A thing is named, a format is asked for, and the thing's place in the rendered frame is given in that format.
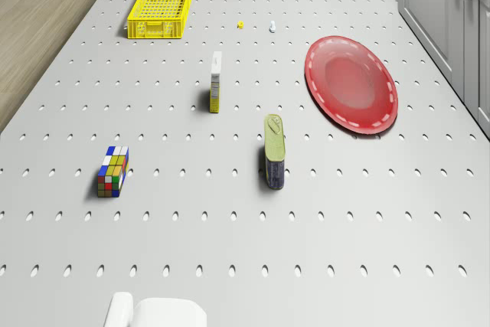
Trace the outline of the flat-sided can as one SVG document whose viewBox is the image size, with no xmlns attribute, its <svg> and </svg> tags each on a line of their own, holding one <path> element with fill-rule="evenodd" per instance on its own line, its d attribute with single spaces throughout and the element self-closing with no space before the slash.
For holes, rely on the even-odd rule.
<svg viewBox="0 0 490 327">
<path fill-rule="evenodd" d="M 266 163 L 266 182 L 270 188 L 281 189 L 284 186 L 286 147 L 283 121 L 276 114 L 264 118 L 264 147 Z"/>
</svg>

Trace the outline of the white and yellow carton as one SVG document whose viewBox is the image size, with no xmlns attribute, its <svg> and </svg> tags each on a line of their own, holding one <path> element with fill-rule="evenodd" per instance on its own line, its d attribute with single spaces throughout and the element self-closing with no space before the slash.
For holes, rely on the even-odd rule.
<svg viewBox="0 0 490 327">
<path fill-rule="evenodd" d="M 220 108 L 220 80 L 221 80 L 222 52 L 215 51 L 211 61 L 211 88 L 209 109 L 211 113 L 219 113 Z"/>
</svg>

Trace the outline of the red plate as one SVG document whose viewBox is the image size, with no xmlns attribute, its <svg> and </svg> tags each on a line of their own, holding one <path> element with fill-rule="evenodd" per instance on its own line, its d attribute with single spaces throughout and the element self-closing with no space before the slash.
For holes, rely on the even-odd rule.
<svg viewBox="0 0 490 327">
<path fill-rule="evenodd" d="M 337 35 L 320 38 L 310 46 L 304 68 L 314 101 L 340 126 L 374 135 L 394 124 L 398 111 L 394 80 L 363 44 Z"/>
</svg>

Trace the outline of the puzzle cube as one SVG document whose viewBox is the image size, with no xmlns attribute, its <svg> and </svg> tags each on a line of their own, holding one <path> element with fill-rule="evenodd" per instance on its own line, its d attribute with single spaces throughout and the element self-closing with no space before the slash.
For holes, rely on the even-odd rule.
<svg viewBox="0 0 490 327">
<path fill-rule="evenodd" d="M 97 196 L 117 198 L 126 178 L 129 162 L 128 146 L 109 146 L 97 175 Z"/>
</svg>

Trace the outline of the yellow basket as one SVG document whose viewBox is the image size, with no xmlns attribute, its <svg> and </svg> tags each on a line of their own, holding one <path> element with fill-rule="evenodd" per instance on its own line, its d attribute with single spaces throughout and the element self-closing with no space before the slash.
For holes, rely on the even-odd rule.
<svg viewBox="0 0 490 327">
<path fill-rule="evenodd" d="M 181 38 L 191 0 L 136 0 L 127 18 L 127 37 Z"/>
</svg>

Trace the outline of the white cabinet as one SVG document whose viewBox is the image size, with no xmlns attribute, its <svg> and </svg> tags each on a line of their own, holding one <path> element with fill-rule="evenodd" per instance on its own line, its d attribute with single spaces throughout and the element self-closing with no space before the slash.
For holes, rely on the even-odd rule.
<svg viewBox="0 0 490 327">
<path fill-rule="evenodd" d="M 398 10 L 490 139 L 490 0 L 398 0 Z"/>
</svg>

